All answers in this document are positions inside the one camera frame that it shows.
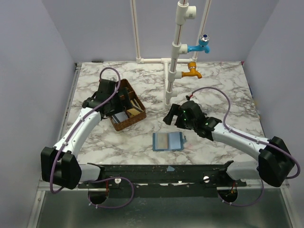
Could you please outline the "gold card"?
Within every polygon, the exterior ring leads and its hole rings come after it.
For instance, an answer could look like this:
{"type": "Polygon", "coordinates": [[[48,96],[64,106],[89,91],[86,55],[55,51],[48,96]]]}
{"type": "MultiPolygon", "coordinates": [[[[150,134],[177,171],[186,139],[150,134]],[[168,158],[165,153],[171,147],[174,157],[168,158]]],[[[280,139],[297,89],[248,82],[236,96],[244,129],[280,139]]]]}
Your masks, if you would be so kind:
{"type": "Polygon", "coordinates": [[[135,100],[131,100],[131,108],[127,110],[127,113],[130,117],[134,117],[143,112],[143,109],[140,107],[139,103],[135,100]]]}

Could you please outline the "white card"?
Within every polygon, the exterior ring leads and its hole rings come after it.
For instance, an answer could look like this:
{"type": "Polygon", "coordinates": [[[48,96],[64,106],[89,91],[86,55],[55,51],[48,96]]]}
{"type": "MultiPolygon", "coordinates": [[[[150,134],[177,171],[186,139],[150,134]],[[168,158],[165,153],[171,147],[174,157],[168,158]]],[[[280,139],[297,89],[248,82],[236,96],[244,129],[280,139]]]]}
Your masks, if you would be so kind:
{"type": "Polygon", "coordinates": [[[117,114],[112,115],[112,119],[116,124],[119,124],[125,120],[127,120],[129,117],[126,114],[126,112],[120,112],[117,114]]]}

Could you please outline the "blue leather card holder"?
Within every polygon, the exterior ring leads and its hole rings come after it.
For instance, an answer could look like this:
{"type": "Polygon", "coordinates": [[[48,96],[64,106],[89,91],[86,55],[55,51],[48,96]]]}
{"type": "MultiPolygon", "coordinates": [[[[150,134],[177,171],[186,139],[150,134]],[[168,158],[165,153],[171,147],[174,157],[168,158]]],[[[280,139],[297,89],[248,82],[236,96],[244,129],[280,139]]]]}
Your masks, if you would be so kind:
{"type": "Polygon", "coordinates": [[[187,142],[182,132],[153,133],[152,150],[157,151],[182,151],[187,142]]]}

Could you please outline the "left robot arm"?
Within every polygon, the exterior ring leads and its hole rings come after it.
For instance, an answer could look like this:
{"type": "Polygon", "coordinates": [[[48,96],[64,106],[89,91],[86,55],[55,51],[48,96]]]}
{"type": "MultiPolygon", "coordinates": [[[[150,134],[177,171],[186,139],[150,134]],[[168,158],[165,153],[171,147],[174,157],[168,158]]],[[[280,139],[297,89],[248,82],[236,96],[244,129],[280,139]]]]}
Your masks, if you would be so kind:
{"type": "Polygon", "coordinates": [[[120,82],[101,79],[98,90],[87,98],[77,119],[53,147],[41,152],[42,180],[74,189],[78,183],[102,178],[101,166],[79,164],[78,154],[91,131],[105,118],[131,107],[127,89],[120,82]]]}

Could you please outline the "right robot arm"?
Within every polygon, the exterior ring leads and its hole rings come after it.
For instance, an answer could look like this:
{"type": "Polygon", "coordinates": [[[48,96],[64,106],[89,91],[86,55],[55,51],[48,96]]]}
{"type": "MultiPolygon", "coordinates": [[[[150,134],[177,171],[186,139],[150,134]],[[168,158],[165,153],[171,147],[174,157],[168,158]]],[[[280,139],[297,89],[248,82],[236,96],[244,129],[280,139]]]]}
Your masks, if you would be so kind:
{"type": "Polygon", "coordinates": [[[227,174],[233,180],[261,179],[280,187],[296,164],[282,139],[257,137],[232,128],[218,118],[208,117],[194,101],[172,104],[163,121],[170,125],[174,116],[176,127],[193,130],[202,138],[229,145],[253,158],[228,166],[227,174]]]}

